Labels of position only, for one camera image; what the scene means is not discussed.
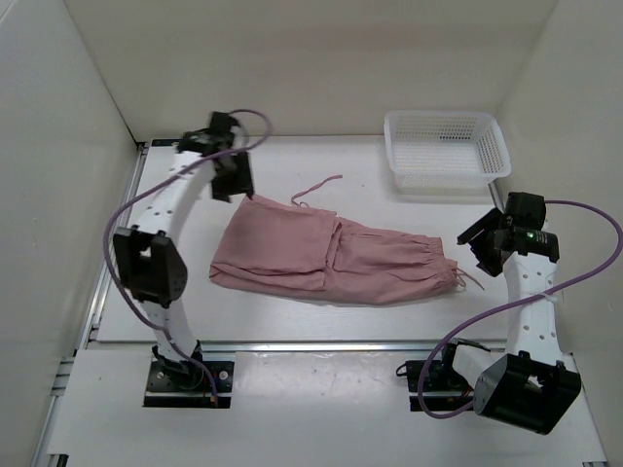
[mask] white floor panel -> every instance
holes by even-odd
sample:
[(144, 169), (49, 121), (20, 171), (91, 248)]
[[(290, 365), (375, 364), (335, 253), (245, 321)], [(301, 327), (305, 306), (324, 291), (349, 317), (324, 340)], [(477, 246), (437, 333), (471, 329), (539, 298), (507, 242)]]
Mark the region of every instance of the white floor panel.
[(67, 467), (569, 467), (605, 460), (583, 393), (546, 437), (473, 413), (451, 420), (410, 413), (406, 382), (394, 375), (409, 357), (239, 353), (232, 407), (216, 411), (143, 408), (147, 349), (83, 350), (49, 453), (68, 454)]
[[(163, 180), (171, 165), (172, 147), (150, 149), (139, 193)], [(425, 202), (393, 188), (382, 137), (277, 137), (251, 154), (258, 194), (289, 203), (290, 197), (324, 178), (341, 173), (304, 200), (374, 228), (441, 236), (446, 256), (476, 276), (482, 291), (469, 280), (459, 290), (407, 305), (372, 307), (295, 301), (221, 288), (208, 279), (209, 264), (241, 197), (232, 204), (214, 201), (204, 192), (191, 211), (178, 248), (189, 269), (183, 301), (193, 331), (202, 341), (402, 341), (436, 340), (465, 319), (507, 301), (502, 277), (476, 269), (468, 246), (457, 235), (493, 207), (488, 191), (475, 197)], [(136, 217), (148, 201), (132, 212)], [(463, 334), (472, 339), (505, 339), (507, 316), (488, 319)], [(109, 290), (99, 341), (152, 341), (116, 289)]]

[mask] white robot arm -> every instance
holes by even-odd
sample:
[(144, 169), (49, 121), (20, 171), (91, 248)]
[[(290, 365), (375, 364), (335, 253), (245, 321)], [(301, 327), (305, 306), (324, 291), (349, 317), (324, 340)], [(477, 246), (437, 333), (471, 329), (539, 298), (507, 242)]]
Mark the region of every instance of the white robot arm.
[[(469, 243), (480, 269), (492, 276), (504, 273), (509, 303), (552, 289), (558, 239), (542, 230), (544, 221), (543, 197), (511, 193), (503, 213), (493, 209), (458, 237), (458, 244)], [(453, 416), (466, 410), (469, 398), (444, 399), (435, 393), (459, 389), (465, 395), (473, 388), (477, 414), (548, 434), (581, 389), (579, 374), (563, 363), (554, 311), (553, 298), (546, 295), (513, 309), (504, 352), (449, 340), (441, 361), (430, 363), (428, 376), (419, 381), (424, 390), (417, 407), (422, 410), (421, 400), (434, 401), (437, 411), (457, 410), (436, 417)], [(407, 362), (406, 376), (420, 377), (429, 362)]]
[(238, 121), (230, 114), (214, 112), (208, 128), (185, 133), (169, 172), (194, 168), (158, 191), (132, 226), (117, 228), (113, 235), (122, 285), (155, 325), (158, 344), (153, 348), (154, 355), (170, 373), (168, 376), (182, 381), (182, 385), (184, 379), (186, 385), (197, 379), (197, 368), (189, 365), (184, 355), (198, 361), (202, 357), (180, 300), (188, 271), (175, 245), (195, 200), (208, 184), (215, 199), (229, 201), (230, 195), (253, 195), (248, 154), (243, 150), (197, 163), (232, 149), (237, 127)]

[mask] pink fabric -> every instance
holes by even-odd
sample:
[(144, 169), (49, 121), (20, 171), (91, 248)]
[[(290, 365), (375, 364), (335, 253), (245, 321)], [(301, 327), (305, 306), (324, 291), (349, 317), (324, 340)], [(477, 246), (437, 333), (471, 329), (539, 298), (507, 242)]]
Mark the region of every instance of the pink fabric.
[(310, 207), (245, 199), (214, 255), (223, 287), (297, 299), (387, 305), (457, 286), (441, 238), (370, 229)]

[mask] black mounting plate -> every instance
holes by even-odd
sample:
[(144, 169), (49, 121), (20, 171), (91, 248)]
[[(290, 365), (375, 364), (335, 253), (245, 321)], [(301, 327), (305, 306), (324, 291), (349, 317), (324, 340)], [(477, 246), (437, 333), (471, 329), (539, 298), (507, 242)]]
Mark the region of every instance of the black mounting plate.
[[(418, 396), (418, 379), (424, 360), (405, 362), (405, 373), (409, 392), (411, 412), (421, 412)], [(428, 377), (424, 379), (424, 402), (434, 412), (454, 411), (472, 401), (467, 381), (454, 371), (447, 371), (440, 361), (430, 365)]]
[(172, 407), (195, 409), (228, 409), (232, 404), (230, 394), (234, 384), (234, 362), (205, 361), (210, 369), (218, 392), (218, 407), (210, 397), (209, 382), (198, 381), (196, 387), (180, 386), (165, 373), (161, 362), (153, 360), (147, 376), (143, 407)]

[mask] white plastic basket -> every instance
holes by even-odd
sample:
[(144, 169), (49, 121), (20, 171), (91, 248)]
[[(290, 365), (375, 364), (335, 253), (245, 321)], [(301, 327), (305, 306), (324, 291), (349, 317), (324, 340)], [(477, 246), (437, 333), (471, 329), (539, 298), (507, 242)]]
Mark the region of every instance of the white plastic basket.
[(391, 111), (385, 145), (400, 190), (478, 189), (511, 171), (502, 132), (484, 112)]

